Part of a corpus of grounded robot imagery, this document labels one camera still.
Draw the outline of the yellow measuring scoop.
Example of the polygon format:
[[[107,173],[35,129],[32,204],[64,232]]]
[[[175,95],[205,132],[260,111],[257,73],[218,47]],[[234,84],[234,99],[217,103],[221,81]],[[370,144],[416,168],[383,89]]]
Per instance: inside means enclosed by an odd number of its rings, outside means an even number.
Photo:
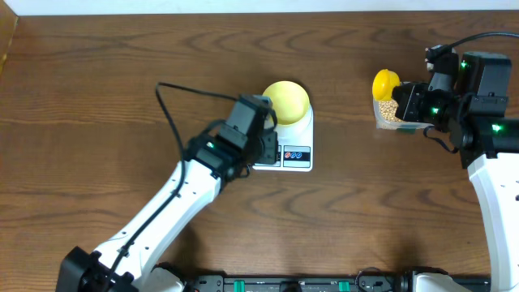
[[[396,72],[383,69],[373,80],[372,96],[375,101],[391,101],[393,89],[400,85],[401,81]]]

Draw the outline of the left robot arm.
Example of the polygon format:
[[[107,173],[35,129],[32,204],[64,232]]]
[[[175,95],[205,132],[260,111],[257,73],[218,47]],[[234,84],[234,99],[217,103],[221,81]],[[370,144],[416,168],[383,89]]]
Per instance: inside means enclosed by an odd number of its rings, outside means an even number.
[[[277,133],[247,134],[222,127],[191,139],[165,185],[108,241],[88,253],[74,247],[63,259],[58,291],[181,291],[178,277],[157,261],[191,219],[256,162],[275,163]]]

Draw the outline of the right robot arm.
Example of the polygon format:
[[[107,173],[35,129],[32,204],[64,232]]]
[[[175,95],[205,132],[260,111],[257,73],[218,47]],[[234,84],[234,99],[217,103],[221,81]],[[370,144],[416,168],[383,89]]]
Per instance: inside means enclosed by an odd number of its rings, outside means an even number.
[[[518,121],[505,115],[511,60],[503,54],[448,54],[429,83],[392,87],[396,116],[447,133],[481,208],[492,291],[518,289]]]

